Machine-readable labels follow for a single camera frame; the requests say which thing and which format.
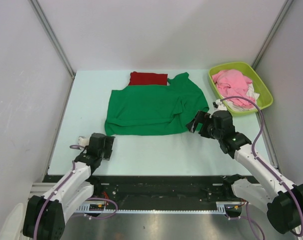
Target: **plastic basket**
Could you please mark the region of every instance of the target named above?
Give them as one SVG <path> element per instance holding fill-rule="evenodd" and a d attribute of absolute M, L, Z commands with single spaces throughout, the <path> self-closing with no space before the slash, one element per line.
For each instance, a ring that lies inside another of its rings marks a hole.
<path fill-rule="evenodd" d="M 225 64 L 221 64 L 218 66 L 214 66 L 211 68 L 208 72 L 209 75 L 209 82 L 210 86 L 215 94 L 215 96 L 219 99 L 223 99 L 224 97 L 219 93 L 215 83 L 213 82 L 212 75 L 217 74 L 221 70 L 229 70 L 229 69 L 236 69 L 240 72 L 242 72 L 243 75 L 249 77 L 252 80 L 253 88 L 255 93 L 259 93 L 259 98 L 257 99 L 257 105 L 260 109 L 265 109 L 272 105 L 274 99 L 270 91 L 267 89 L 266 85 L 263 83 L 261 78 L 258 76 L 258 74 L 252 69 L 250 65 L 248 65 L 245 62 L 236 61 L 236 62 L 229 62 Z M 258 110 L 252 109 L 248 111 L 234 111 L 232 110 L 228 104 L 225 102 L 225 105 L 228 109 L 228 111 L 233 116 L 244 116 L 252 113 L 256 113 Z"/>

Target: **pink cloth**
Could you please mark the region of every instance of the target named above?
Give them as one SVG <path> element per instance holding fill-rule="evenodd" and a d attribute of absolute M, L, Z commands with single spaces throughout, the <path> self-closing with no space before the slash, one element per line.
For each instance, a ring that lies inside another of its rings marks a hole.
<path fill-rule="evenodd" d="M 221 70 L 211 77 L 223 97 L 242 96 L 256 103 L 253 97 L 246 95 L 248 84 L 252 84 L 253 81 L 249 77 L 244 76 L 240 71 L 235 69 Z M 231 98 L 230 101 L 242 108 L 253 107 L 251 103 L 243 99 Z"/>

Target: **red cloth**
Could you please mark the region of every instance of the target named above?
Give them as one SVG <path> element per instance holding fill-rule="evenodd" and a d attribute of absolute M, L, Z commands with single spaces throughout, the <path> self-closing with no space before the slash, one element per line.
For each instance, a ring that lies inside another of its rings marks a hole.
<path fill-rule="evenodd" d="M 133 71 L 130 74 L 130 85 L 167 85 L 167 74 Z"/>

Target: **green shirt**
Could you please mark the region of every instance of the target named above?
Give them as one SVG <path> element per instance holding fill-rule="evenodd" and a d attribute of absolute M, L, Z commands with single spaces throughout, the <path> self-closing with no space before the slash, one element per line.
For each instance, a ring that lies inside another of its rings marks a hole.
<path fill-rule="evenodd" d="M 106 134 L 151 136 L 186 132 L 186 124 L 198 110 L 209 110 L 202 90 L 188 77 L 185 72 L 168 79 L 169 86 L 131 85 L 111 91 Z"/>

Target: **white table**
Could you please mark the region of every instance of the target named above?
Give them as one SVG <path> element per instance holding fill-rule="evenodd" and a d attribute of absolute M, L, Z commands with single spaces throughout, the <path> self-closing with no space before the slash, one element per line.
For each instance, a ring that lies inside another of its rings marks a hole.
<path fill-rule="evenodd" d="M 79 136 L 105 133 L 104 123 L 112 90 L 128 85 L 133 70 L 78 71 L 71 90 L 59 135 L 49 165 L 48 175 L 64 175 L 80 153 L 69 148 Z M 188 72 L 189 79 L 203 91 L 209 112 L 216 100 L 209 85 L 208 71 L 147 70 L 138 72 L 167 73 L 169 78 Z M 251 141 L 259 132 L 255 114 L 234 117 L 236 130 Z M 256 149 L 269 160 L 261 137 Z M 103 160 L 94 175 L 103 176 L 216 176 L 251 175 L 241 164 L 223 154 L 214 139 L 185 132 L 165 136 L 116 135 L 110 161 Z"/>

